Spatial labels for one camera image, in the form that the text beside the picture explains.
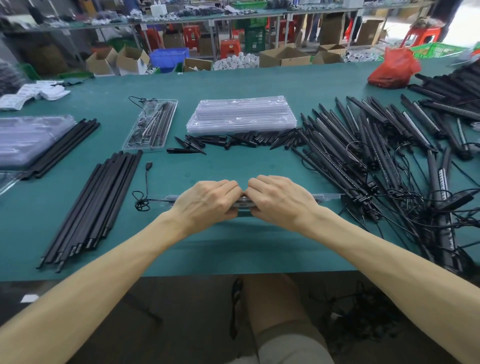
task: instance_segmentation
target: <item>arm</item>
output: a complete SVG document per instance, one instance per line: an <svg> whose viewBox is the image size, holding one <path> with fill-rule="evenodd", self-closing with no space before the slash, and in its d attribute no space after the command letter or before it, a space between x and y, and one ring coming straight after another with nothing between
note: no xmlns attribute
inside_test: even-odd
<svg viewBox="0 0 480 364"><path fill-rule="evenodd" d="M250 179L252 214L334 250L376 284L422 331L462 363L478 363L480 289L318 206L285 177Z"/></svg>
<svg viewBox="0 0 480 364"><path fill-rule="evenodd" d="M129 240L84 266L0 328L1 362L65 363L165 250L236 217L235 181L199 182Z"/></svg>

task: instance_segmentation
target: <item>left arm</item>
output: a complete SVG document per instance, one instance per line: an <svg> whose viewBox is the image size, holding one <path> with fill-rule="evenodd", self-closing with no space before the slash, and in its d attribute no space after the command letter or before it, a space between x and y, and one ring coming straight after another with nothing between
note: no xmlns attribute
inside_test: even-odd
<svg viewBox="0 0 480 364"><path fill-rule="evenodd" d="M129 240L84 266L0 328L2 363L65 363L165 250L236 217L235 181L197 183Z"/></svg>

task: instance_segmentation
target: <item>forearm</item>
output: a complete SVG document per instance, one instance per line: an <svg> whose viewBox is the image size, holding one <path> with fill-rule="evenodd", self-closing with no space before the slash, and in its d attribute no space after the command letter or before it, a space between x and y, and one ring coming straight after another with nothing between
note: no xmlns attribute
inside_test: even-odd
<svg viewBox="0 0 480 364"><path fill-rule="evenodd" d="M72 274L0 328L2 362L67 362L158 255L182 238L163 214Z"/></svg>
<svg viewBox="0 0 480 364"><path fill-rule="evenodd" d="M304 235L352 263L460 362L478 362L479 288L336 215L319 213L308 225Z"/></svg>

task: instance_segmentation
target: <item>hand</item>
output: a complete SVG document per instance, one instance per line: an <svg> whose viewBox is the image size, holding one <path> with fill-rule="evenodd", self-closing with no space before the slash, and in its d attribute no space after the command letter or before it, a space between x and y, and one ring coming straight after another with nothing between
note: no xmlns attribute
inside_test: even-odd
<svg viewBox="0 0 480 364"><path fill-rule="evenodd" d="M310 192L286 177L251 178L245 195L256 204L251 208L253 216L290 231L302 232L315 219L318 221L319 212L335 214L318 206Z"/></svg>
<svg viewBox="0 0 480 364"><path fill-rule="evenodd" d="M167 213L188 236L237 217L238 208L232 205L241 196L236 181L201 181L182 193Z"/></svg>

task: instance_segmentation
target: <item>right arm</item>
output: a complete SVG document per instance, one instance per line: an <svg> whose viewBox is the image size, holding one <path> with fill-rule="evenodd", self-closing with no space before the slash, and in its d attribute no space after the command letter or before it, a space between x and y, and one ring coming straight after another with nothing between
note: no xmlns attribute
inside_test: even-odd
<svg viewBox="0 0 480 364"><path fill-rule="evenodd" d="M288 178L252 178L245 194L254 216L334 250L461 363L480 361L478 287L343 220Z"/></svg>

